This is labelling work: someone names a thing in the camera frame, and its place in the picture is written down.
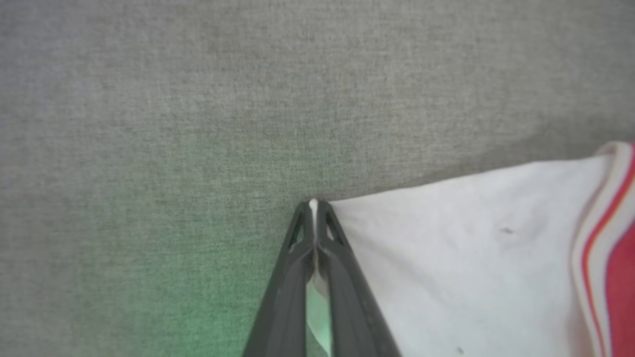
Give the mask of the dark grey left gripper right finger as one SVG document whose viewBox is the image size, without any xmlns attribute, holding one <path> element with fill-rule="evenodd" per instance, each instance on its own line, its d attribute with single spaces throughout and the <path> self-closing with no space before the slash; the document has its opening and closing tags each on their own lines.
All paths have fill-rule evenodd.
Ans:
<svg viewBox="0 0 635 357">
<path fill-rule="evenodd" d="M 327 284 L 330 357 L 401 357 L 334 208 L 319 200 L 316 264 Z"/>
</svg>

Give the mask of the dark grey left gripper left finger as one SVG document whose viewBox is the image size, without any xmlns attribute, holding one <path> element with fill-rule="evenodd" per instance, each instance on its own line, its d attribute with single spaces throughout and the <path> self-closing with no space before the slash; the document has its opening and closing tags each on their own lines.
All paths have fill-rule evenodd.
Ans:
<svg viewBox="0 0 635 357">
<path fill-rule="evenodd" d="M 313 217 L 300 203 L 284 235 L 242 357 L 306 357 L 306 286 L 313 273 Z"/>
</svg>

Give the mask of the red and white striped garment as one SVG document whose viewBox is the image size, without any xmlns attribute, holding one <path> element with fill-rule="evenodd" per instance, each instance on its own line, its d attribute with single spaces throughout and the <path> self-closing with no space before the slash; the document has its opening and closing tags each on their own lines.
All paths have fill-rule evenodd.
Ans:
<svg viewBox="0 0 635 357">
<path fill-rule="evenodd" d="M 635 357 L 635 144 L 331 205 L 403 357 Z"/>
</svg>

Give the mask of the grey fabric sofa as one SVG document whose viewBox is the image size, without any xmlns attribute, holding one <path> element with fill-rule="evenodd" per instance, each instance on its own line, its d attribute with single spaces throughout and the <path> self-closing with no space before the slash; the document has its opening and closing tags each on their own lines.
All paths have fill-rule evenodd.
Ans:
<svg viewBox="0 0 635 357">
<path fill-rule="evenodd" d="M 240 357 L 298 203 L 635 140 L 635 0 L 0 0 L 0 357 Z"/>
</svg>

